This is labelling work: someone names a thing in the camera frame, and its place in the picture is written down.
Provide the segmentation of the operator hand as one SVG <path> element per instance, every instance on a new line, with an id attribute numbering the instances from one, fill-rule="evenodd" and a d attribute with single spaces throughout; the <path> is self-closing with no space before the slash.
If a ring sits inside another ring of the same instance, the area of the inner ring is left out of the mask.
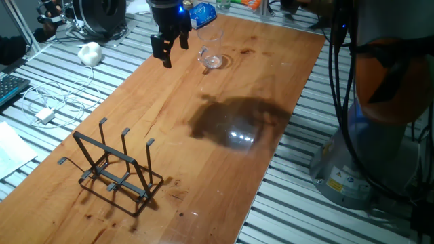
<path id="1" fill-rule="evenodd" d="M 46 0 L 43 2 L 43 8 L 45 9 L 44 15 L 48 18 L 54 18 L 60 15 L 62 11 L 61 0 Z"/>

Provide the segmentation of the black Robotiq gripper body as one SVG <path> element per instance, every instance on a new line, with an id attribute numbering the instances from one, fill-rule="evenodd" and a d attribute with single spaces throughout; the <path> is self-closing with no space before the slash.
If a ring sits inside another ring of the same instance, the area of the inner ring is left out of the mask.
<path id="1" fill-rule="evenodd" d="M 153 19 L 159 27 L 157 36 L 165 41 L 187 40 L 191 31 L 189 12 L 182 0 L 148 0 Z"/>

